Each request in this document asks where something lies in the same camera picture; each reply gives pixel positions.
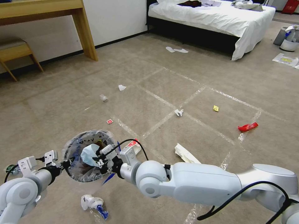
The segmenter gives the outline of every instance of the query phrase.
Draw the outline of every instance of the face mask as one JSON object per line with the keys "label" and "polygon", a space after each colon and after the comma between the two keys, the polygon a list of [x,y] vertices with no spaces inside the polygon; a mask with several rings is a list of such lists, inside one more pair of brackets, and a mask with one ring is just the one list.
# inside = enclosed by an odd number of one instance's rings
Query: face mask
{"label": "face mask", "polygon": [[81,152],[81,159],[84,163],[90,166],[97,166],[99,165],[93,160],[93,157],[97,157],[96,151],[99,149],[99,146],[96,144],[91,144],[86,146]]}

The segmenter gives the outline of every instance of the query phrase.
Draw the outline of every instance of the desk leg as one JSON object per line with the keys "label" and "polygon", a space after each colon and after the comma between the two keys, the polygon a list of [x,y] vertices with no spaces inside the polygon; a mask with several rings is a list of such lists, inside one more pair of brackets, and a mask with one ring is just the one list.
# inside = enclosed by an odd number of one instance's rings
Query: desk leg
{"label": "desk leg", "polygon": [[85,9],[81,8],[75,10],[72,16],[85,56],[91,58],[92,60],[98,61]]}

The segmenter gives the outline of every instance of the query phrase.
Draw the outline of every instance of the wooden stool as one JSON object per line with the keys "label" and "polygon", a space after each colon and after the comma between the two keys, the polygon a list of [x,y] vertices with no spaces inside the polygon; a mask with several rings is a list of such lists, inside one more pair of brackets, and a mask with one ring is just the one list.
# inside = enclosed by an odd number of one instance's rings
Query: wooden stool
{"label": "wooden stool", "polygon": [[39,69],[44,72],[43,68],[41,67],[40,63],[35,58],[33,52],[31,51],[29,45],[26,41],[22,39],[10,39],[0,42],[0,63],[3,67],[8,71],[8,73],[12,76],[12,78],[17,82],[18,80],[15,76],[11,73],[9,68],[4,64],[4,62],[24,57],[29,55],[33,63],[37,64]]}

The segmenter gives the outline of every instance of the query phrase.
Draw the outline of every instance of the white bedsheet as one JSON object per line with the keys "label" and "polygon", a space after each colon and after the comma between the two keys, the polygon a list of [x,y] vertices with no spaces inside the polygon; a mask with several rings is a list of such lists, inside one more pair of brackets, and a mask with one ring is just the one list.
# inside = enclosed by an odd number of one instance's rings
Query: white bedsheet
{"label": "white bedsheet", "polygon": [[197,8],[162,2],[150,6],[149,16],[240,37],[232,56],[232,61],[235,61],[262,40],[275,8],[263,6],[263,12],[256,12],[232,7],[229,1],[220,2],[220,7]]}

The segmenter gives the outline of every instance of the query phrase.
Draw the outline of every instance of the wooden desk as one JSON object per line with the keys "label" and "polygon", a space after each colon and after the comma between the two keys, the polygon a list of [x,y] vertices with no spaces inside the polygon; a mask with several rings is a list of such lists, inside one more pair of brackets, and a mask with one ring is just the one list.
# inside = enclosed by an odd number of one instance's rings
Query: wooden desk
{"label": "wooden desk", "polygon": [[73,16],[84,54],[97,61],[83,0],[23,0],[0,3],[0,26],[67,15]]}

